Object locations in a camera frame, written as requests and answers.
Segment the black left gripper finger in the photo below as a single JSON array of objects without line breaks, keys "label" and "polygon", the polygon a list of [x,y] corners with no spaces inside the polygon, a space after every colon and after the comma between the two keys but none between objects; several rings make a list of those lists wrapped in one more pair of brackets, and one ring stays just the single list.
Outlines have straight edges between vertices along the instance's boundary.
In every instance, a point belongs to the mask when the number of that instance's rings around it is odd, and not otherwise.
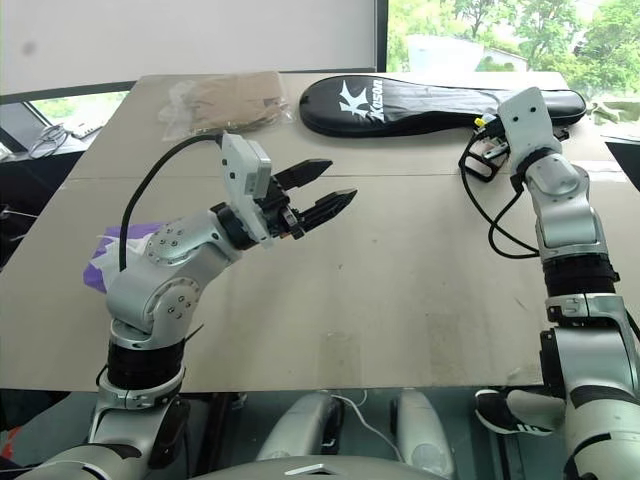
[{"label": "black left gripper finger", "polygon": [[307,159],[276,173],[273,178],[281,190],[288,191],[315,181],[332,165],[333,161],[329,159]]},{"label": "black left gripper finger", "polygon": [[301,213],[300,222],[304,232],[310,232],[327,223],[344,210],[357,195],[357,189],[332,192],[317,200],[314,205]]}]

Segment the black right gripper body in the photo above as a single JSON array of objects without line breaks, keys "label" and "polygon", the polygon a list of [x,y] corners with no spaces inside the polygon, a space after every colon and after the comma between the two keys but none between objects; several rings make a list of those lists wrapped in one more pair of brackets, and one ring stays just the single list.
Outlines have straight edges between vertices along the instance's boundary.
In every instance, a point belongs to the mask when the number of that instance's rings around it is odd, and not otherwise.
[{"label": "black right gripper body", "polygon": [[471,156],[484,164],[503,164],[507,159],[509,145],[500,118],[496,114],[486,113],[476,117],[475,140],[471,147]]}]

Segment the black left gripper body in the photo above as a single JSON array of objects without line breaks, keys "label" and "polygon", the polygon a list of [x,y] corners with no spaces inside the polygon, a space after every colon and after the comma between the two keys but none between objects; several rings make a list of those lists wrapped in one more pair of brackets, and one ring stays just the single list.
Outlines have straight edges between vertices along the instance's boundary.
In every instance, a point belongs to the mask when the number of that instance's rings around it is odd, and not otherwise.
[{"label": "black left gripper body", "polygon": [[290,197],[274,177],[269,180],[266,195],[257,200],[257,206],[272,238],[300,239],[305,235],[299,212],[290,207]]}]

